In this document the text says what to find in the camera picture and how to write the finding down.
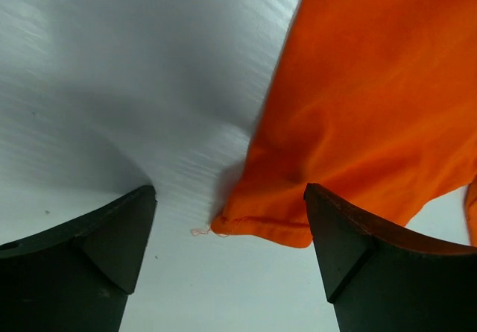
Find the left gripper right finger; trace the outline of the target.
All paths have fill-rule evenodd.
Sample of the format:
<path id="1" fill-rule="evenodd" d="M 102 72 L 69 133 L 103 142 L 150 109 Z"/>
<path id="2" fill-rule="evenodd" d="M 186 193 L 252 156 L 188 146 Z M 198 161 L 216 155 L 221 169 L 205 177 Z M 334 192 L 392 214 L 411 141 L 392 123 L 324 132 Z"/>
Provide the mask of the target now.
<path id="1" fill-rule="evenodd" d="M 304 193 L 341 331 L 474 331 L 476 249 L 376 216 L 318 184 Z"/>

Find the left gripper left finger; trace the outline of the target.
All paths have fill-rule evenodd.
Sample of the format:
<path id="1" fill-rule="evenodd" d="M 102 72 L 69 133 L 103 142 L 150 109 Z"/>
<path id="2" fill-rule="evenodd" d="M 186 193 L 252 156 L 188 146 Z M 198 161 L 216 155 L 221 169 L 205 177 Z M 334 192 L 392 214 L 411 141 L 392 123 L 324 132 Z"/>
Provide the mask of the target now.
<path id="1" fill-rule="evenodd" d="M 142 186 L 1 245 L 1 330 L 118 331 L 156 207 L 155 189 Z"/>

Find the orange t shirt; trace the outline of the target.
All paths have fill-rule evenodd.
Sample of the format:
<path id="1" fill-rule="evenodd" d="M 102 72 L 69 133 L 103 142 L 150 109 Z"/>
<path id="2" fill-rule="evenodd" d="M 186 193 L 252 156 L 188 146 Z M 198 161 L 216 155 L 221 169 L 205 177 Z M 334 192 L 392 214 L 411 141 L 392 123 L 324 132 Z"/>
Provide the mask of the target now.
<path id="1" fill-rule="evenodd" d="M 317 183 L 407 224 L 467 187 L 476 240 L 476 0 L 302 0 L 212 232 L 311 244 Z"/>

